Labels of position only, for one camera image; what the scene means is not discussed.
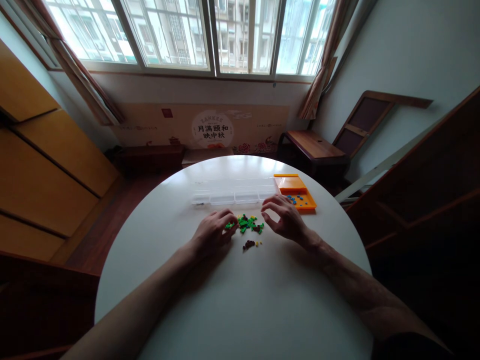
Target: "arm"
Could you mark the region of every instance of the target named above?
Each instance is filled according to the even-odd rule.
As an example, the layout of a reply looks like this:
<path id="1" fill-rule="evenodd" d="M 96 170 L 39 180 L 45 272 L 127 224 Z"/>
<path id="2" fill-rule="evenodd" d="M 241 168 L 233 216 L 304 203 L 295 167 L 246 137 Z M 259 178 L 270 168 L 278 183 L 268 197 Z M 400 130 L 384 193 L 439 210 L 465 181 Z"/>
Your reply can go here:
<path id="1" fill-rule="evenodd" d="M 273 221 L 265 212 L 267 209 L 276 212 L 280 221 Z M 263 202 L 261 211 L 265 222 L 275 233 L 295 241 L 317 259 L 323 273 L 377 339 L 385 340 L 395 334 L 413 332 L 447 349 L 398 297 L 309 229 L 285 196 L 269 197 Z"/>
<path id="2" fill-rule="evenodd" d="M 229 222 L 235 226 L 223 232 Z M 187 244 L 105 315 L 62 359 L 135 358 L 190 269 L 228 243 L 237 228 L 237 217 L 230 210 L 212 212 Z"/>

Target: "finger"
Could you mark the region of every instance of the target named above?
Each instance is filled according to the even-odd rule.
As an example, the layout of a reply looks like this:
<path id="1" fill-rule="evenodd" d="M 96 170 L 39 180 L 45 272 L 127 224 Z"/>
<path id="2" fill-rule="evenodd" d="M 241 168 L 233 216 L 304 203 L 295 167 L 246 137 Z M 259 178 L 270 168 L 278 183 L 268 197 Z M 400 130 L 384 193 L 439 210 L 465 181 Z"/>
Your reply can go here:
<path id="1" fill-rule="evenodd" d="M 225 225 L 227 225 L 228 223 L 234 223 L 235 225 L 239 223 L 239 220 L 237 219 L 237 217 L 232 213 L 226 214 L 224 217 L 220 219 L 220 221 L 223 227 L 225 227 Z"/>
<path id="2" fill-rule="evenodd" d="M 263 200 L 263 203 L 262 205 L 265 205 L 266 203 L 275 203 L 275 204 L 278 204 L 278 205 L 283 205 L 284 202 L 282 200 L 280 200 L 280 198 L 277 196 L 277 194 L 273 195 L 273 196 L 270 196 L 270 197 L 267 197 L 265 200 Z"/>
<path id="3" fill-rule="evenodd" d="M 232 215 L 233 215 L 234 213 L 232 212 L 232 210 L 230 210 L 230 209 L 228 209 L 228 208 L 225 208 L 225 209 L 221 210 L 220 212 L 217 212 L 217 213 L 215 214 L 215 218 L 221 219 L 221 218 L 223 218 L 223 217 L 224 217 L 225 215 L 227 215 L 227 214 L 232 214 Z"/>
<path id="4" fill-rule="evenodd" d="M 232 240 L 232 236 L 235 234 L 238 228 L 239 228 L 239 225 L 235 224 L 234 226 L 229 228 L 225 233 L 223 233 L 220 238 L 220 244 L 225 245 L 230 240 Z"/>
<path id="5" fill-rule="evenodd" d="M 272 220 L 270 215 L 268 215 L 266 212 L 261 212 L 261 215 L 263 216 L 263 219 L 265 220 L 266 224 L 276 233 L 278 230 L 280 230 L 280 224 L 278 222 L 275 222 Z"/>
<path id="6" fill-rule="evenodd" d="M 260 210 L 260 211 L 263 213 L 263 212 L 264 212 L 265 210 L 267 210 L 267 209 L 273 210 L 273 211 L 276 212 L 280 217 L 282 217 L 282 215 L 285 214 L 285 209 L 284 209 L 282 206 L 280 206 L 280 205 L 278 205 L 278 204 L 276 204 L 276 203 L 274 203 L 274 202 L 266 203 L 265 205 L 263 205 L 263 206 L 261 207 L 261 210 Z"/>
<path id="7" fill-rule="evenodd" d="M 291 204 L 289 198 L 286 197 L 285 195 L 277 194 L 276 196 L 277 196 L 280 200 L 282 200 L 284 203 L 286 203 L 286 204 Z"/>

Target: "chair backrest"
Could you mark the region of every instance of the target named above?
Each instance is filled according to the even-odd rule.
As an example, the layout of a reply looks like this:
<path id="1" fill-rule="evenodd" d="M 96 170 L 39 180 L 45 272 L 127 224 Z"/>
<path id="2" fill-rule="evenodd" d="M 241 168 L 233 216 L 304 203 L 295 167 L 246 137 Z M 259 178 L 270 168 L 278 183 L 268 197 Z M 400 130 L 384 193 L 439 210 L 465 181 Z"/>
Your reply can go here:
<path id="1" fill-rule="evenodd" d="M 426 109 L 432 102 L 419 97 L 367 90 L 360 96 L 333 145 L 353 158 L 396 104 Z"/>

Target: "cabinet door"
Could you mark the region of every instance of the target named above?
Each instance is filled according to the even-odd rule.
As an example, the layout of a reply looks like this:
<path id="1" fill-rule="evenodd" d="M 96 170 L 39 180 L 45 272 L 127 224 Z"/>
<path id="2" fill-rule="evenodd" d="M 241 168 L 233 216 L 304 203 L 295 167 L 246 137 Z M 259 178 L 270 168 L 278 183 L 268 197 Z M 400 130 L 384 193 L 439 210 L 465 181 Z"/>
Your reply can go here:
<path id="1" fill-rule="evenodd" d="M 71 236 L 98 199 L 8 129 L 0 129 L 0 210 Z"/>
<path id="2" fill-rule="evenodd" d="M 110 161 L 61 109 L 17 124 L 15 129 L 99 197 L 119 176 Z"/>
<path id="3" fill-rule="evenodd" d="M 0 108 L 21 122 L 59 108 L 27 68 L 0 40 Z"/>
<path id="4" fill-rule="evenodd" d="M 0 251 L 49 261 L 64 240 L 20 221 L 0 215 Z"/>

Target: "forearm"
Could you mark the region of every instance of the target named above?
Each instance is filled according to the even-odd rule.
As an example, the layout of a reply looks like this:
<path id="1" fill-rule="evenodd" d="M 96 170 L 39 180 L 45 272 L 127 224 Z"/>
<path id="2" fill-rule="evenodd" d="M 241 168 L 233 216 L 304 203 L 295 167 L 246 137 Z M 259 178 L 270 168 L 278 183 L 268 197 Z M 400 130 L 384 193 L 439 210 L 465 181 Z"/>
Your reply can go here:
<path id="1" fill-rule="evenodd" d="M 384 340 L 394 334 L 415 332 L 445 347 L 398 297 L 335 251 L 316 233 L 308 230 L 302 244 L 318 259 L 323 273 L 377 339 Z"/>
<path id="2" fill-rule="evenodd" d="M 115 306 L 63 357 L 133 359 L 139 353 L 168 299 L 198 260 L 186 245 Z"/>

